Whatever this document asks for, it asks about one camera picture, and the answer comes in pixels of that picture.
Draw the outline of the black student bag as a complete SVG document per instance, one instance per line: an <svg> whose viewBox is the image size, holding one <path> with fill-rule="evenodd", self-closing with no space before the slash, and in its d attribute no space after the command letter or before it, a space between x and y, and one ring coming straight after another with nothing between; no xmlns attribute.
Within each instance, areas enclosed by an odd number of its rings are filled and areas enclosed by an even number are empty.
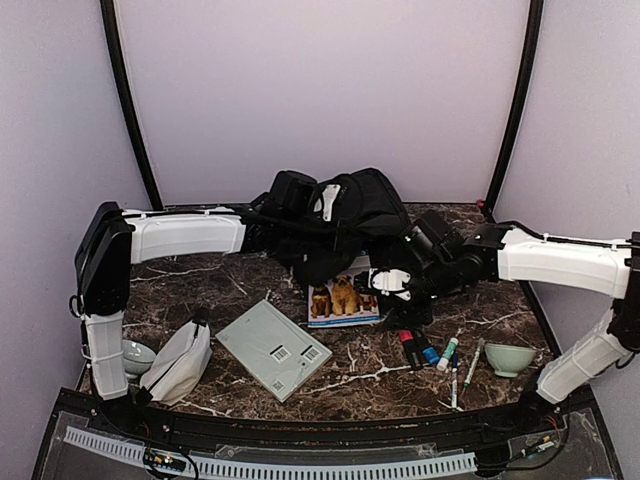
<svg viewBox="0 0 640 480"><path fill-rule="evenodd" d="M279 248L277 250L245 250L244 253L265 252L292 270L294 278L309 286L318 286L346 270L364 247L385 242L400 235L409 226L409 216L394 186L375 168L365 168L350 174L319 182L338 183L342 190L334 203L333 218L324 222L314 215L305 218L320 226L337 229L333 242L308 249ZM268 192L250 205L268 215Z"/></svg>

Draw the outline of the dog picture book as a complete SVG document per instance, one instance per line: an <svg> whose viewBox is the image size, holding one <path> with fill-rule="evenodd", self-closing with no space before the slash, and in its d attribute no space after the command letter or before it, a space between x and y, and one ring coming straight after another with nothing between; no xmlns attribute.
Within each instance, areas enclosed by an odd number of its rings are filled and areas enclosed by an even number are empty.
<svg viewBox="0 0 640 480"><path fill-rule="evenodd" d="M325 283L309 286L308 326L339 328L379 323L377 298L362 292L355 284L356 276L368 270L367 262L355 262Z"/></svg>

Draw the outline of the grey notebook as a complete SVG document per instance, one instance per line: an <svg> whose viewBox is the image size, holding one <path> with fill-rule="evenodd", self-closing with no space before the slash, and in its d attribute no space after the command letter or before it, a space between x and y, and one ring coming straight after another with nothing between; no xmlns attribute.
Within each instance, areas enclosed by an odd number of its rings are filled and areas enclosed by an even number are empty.
<svg viewBox="0 0 640 480"><path fill-rule="evenodd" d="M262 300L216 334L244 368L283 403L332 351Z"/></svg>

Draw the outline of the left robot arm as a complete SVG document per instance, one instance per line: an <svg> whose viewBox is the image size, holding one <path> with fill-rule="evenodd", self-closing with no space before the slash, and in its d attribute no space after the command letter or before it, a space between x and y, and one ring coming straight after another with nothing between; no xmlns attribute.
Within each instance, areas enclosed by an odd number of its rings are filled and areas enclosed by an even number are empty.
<svg viewBox="0 0 640 480"><path fill-rule="evenodd" d="M92 368L93 392L106 401L103 421L120 436L141 427L129 391L122 328L130 295L130 268L162 257L265 251L308 285L349 264L338 232L315 220L291 221L246 209L217 207L169 211L99 206L75 255L76 293L69 304L79 318L82 353Z"/></svg>

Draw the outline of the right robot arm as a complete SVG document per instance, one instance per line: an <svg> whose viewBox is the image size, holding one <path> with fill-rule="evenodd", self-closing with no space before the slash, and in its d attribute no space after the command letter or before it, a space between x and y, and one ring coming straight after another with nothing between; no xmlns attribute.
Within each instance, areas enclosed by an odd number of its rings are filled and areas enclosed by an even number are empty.
<svg viewBox="0 0 640 480"><path fill-rule="evenodd" d="M487 223L462 237L447 226L417 221L400 239L410 263L370 271L368 286L395 307L417 308L480 281L533 281L594 291L611 298L609 313L569 351L544 366L535 390L510 413L521 434L534 432L549 405L609 367L639 353L639 235L586 240L534 232L518 222Z"/></svg>

